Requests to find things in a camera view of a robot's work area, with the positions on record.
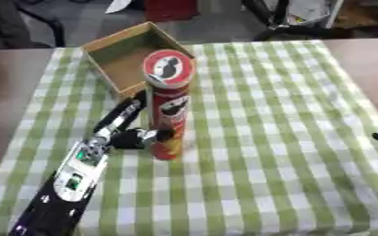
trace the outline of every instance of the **green checkered tablecloth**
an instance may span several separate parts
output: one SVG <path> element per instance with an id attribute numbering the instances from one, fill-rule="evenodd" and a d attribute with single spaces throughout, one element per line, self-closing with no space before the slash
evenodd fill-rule
<path id="1" fill-rule="evenodd" d="M 378 112 L 321 41 L 189 48 L 183 157 L 113 152 L 77 235 L 378 235 Z M 113 106 L 81 50 L 55 50 L 0 164 L 0 235 Z"/>

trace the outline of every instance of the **chair leg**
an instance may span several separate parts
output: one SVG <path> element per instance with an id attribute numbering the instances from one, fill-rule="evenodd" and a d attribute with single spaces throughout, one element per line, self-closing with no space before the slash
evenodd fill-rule
<path id="1" fill-rule="evenodd" d="M 242 4 L 248 8 L 259 21 L 266 26 L 269 25 L 271 12 L 266 7 L 266 3 L 263 0 L 242 0 Z"/>
<path id="2" fill-rule="evenodd" d="M 254 38 L 254 41 L 268 41 L 272 37 L 280 34 L 309 36 L 323 40 L 349 39 L 352 37 L 351 30 L 347 29 L 324 29 L 320 27 L 293 26 L 289 28 L 267 29 L 266 31 L 258 34 Z"/>
<path id="3" fill-rule="evenodd" d="M 28 5 L 36 5 L 41 2 L 44 2 L 45 0 L 20 0 L 20 1 Z"/>

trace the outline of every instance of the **cardboard box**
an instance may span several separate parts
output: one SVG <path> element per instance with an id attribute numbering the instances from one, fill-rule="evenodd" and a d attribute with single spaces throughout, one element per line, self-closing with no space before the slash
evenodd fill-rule
<path id="1" fill-rule="evenodd" d="M 142 71 L 145 58 L 161 49 L 173 49 L 195 58 L 155 24 L 147 22 L 92 41 L 83 47 L 89 60 L 119 99 L 145 88 Z"/>

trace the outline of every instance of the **red can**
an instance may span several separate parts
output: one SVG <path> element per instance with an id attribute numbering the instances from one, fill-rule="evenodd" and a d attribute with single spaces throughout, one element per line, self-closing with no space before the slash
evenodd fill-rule
<path id="1" fill-rule="evenodd" d="M 194 68 L 188 56 L 174 50 L 154 52 L 143 64 L 150 128 L 169 127 L 175 131 L 170 141 L 153 145 L 151 152 L 158 159 L 176 159 L 183 154 L 189 84 Z"/>

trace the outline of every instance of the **gray carpet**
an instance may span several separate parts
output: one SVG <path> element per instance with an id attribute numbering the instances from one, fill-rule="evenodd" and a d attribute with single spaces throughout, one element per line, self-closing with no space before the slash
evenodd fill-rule
<path id="1" fill-rule="evenodd" d="M 94 0 L 76 4 L 67 0 L 46 0 L 35 7 L 58 16 L 66 29 L 68 46 L 110 35 L 143 22 L 143 13 L 124 10 L 106 15 L 105 9 L 111 0 Z M 264 29 L 249 12 L 241 11 L 241 0 L 199 0 L 200 15 L 190 20 L 162 22 L 158 25 L 181 43 L 251 41 Z M 49 28 L 40 22 L 26 18 L 31 38 L 53 44 Z"/>

